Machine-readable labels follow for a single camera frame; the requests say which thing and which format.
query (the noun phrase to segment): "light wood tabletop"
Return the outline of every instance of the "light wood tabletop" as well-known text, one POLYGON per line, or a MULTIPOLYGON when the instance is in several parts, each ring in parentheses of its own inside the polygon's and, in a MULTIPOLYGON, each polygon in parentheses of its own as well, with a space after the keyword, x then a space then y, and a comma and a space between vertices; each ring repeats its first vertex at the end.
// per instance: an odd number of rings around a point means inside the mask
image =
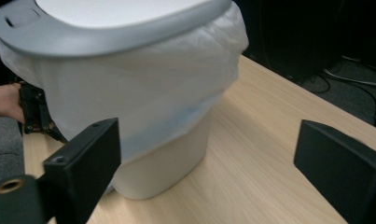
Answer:
MULTIPOLYGON (((144 201, 115 191, 89 223, 346 223, 293 163, 302 119, 325 123, 376 150, 376 128, 244 56, 240 77, 212 110, 207 152, 162 194, 144 201)), ((61 143, 24 136, 26 174, 61 143)))

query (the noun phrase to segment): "metal screw hole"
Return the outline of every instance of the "metal screw hole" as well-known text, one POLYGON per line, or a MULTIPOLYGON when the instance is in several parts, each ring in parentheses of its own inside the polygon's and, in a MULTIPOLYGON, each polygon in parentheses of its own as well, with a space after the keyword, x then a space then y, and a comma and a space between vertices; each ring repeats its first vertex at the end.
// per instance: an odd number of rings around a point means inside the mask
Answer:
POLYGON ((23 179, 11 179, 0 185, 0 194, 9 193, 21 188, 24 184, 23 179))

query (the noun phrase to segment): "black clamp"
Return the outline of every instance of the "black clamp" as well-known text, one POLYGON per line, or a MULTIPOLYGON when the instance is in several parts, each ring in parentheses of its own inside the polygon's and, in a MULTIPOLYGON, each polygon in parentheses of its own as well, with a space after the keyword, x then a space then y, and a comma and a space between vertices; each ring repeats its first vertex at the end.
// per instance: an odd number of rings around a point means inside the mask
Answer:
POLYGON ((25 122, 24 133, 47 134, 57 141, 67 142, 50 117, 45 92, 42 89, 22 82, 20 100, 25 122))

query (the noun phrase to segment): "trash can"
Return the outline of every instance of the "trash can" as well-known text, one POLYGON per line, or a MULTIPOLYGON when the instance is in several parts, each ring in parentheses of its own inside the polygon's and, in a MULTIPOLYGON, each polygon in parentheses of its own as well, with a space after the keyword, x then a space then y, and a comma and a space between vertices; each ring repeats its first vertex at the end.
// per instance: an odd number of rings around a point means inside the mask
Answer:
POLYGON ((45 91, 70 140, 118 118, 122 164, 112 186, 154 197, 202 159, 210 111, 247 47, 230 0, 19 0, 0 8, 0 57, 45 91))

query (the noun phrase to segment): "plastic bag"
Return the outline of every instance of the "plastic bag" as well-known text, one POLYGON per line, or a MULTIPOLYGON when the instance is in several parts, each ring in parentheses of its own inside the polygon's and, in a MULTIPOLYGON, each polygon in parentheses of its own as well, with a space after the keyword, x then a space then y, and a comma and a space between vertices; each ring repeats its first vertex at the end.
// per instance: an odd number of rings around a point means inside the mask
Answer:
POLYGON ((0 56, 45 91, 49 113, 67 140, 98 120, 118 118, 122 160, 129 162, 194 127, 238 77, 247 44, 240 9, 232 3, 216 20, 140 49, 42 59, 0 42, 0 56))

